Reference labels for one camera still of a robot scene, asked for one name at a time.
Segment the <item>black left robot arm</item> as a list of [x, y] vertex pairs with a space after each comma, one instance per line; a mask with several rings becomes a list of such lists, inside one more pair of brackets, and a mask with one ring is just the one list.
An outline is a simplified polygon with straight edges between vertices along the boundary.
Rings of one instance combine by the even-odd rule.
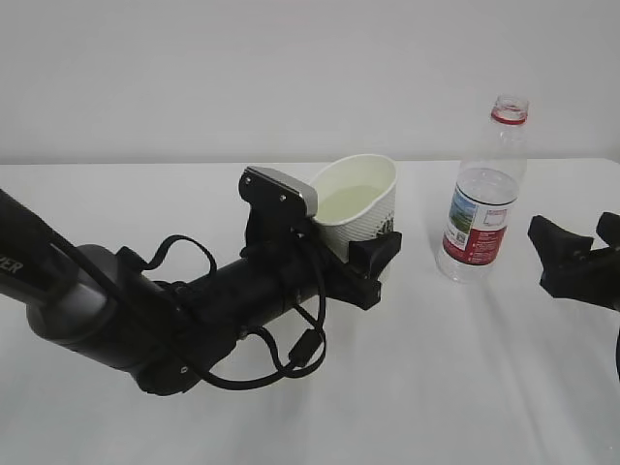
[[22, 302], [41, 338], [131, 375], [167, 396], [199, 382], [251, 390], [303, 378], [326, 357], [326, 308], [286, 359], [267, 324], [316, 297], [369, 309], [380, 274], [399, 253], [399, 232], [348, 243], [338, 258], [320, 237], [306, 200], [285, 188], [242, 189], [249, 204], [246, 244], [227, 266], [212, 263], [191, 282], [148, 279], [178, 235], [150, 261], [133, 250], [75, 246], [8, 194], [1, 197], [1, 292]]

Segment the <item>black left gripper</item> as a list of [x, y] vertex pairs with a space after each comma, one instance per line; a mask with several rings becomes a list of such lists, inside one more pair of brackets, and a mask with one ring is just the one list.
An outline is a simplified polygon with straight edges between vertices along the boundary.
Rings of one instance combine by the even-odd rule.
[[381, 301], [382, 284], [377, 279], [401, 251], [401, 245], [401, 232], [350, 241], [345, 264], [316, 235], [284, 228], [275, 233], [279, 259], [275, 307], [291, 309], [317, 295], [323, 283], [326, 297], [369, 309]]

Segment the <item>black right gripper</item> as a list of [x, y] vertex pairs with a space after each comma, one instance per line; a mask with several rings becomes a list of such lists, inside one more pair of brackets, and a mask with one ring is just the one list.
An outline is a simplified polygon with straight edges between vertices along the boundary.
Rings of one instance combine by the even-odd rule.
[[566, 298], [619, 311], [620, 215], [604, 212], [596, 228], [608, 246], [591, 251], [594, 238], [562, 229], [536, 215], [528, 229], [542, 264], [540, 285]]

